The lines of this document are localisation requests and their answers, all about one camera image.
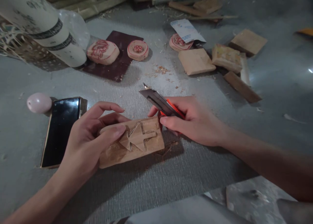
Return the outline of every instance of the black stripe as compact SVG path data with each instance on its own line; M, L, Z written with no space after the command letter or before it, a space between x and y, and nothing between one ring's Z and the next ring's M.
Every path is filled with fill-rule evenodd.
M42 39L47 39L50 37L53 37L57 33L60 32L61 28L63 26L63 23L60 19L56 22L56 24L53 26L53 28L49 29L48 31L42 32L42 33L37 33L37 34L28 34L31 38L36 39L36 40L42 40Z
M72 42L72 40L73 40L73 37L71 34L69 34L63 43L56 45L56 46L45 47L45 48L50 51L58 51L58 50L64 49L65 47L68 47L70 43Z

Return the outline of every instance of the wood block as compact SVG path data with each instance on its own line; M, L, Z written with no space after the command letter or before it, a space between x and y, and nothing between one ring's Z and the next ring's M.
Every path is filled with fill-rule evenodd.
M247 56L256 55L262 47L267 43L267 39L245 29L234 37L229 46L244 52Z
M249 78L249 68L247 63L247 57L245 53L240 53L241 58L241 72L240 72L240 79L246 83L248 86L251 86L250 84L250 78Z
M246 83L244 83L235 73L228 72L224 79L237 90L249 103L255 103L262 98L257 95Z
M242 69L240 52L227 46L215 44L212 49L212 64L238 74Z
M126 131L118 141L102 152L99 158L99 168L103 169L121 164L164 149L157 116L120 124L126 126ZM116 125L107 126L100 133L114 126Z
M180 51L178 58L188 76L214 71L216 69L204 49Z
M193 4L195 9L201 10L206 14L211 14L214 11L221 9L222 6L223 4L221 0L201 0Z

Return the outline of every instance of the right hand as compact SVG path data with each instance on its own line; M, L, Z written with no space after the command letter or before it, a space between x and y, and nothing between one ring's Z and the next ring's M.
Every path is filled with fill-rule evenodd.
M178 131L193 141L205 146L223 146L229 127L221 122L211 111L203 108L195 97L166 97L186 115L182 120L176 116L163 116L160 123L173 131ZM152 106L148 117L158 112Z

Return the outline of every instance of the sandpaper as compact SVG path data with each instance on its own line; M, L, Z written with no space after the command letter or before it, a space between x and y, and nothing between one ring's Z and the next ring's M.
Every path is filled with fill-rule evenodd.
M115 43L120 50L120 54L114 63L111 65L102 65L90 62L83 68L82 71L116 82L121 82L128 66L133 60L127 55L127 47L133 40L143 40L143 38L118 31L112 31L106 40Z

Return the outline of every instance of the left hand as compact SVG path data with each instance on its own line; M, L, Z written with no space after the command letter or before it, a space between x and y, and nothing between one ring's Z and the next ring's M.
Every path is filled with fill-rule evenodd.
M104 111L114 113L101 117ZM59 180L83 185L98 169L99 156L125 131L124 125L113 127L98 136L99 131L116 123L130 121L116 103L98 102L78 119L69 135L66 151L57 171Z

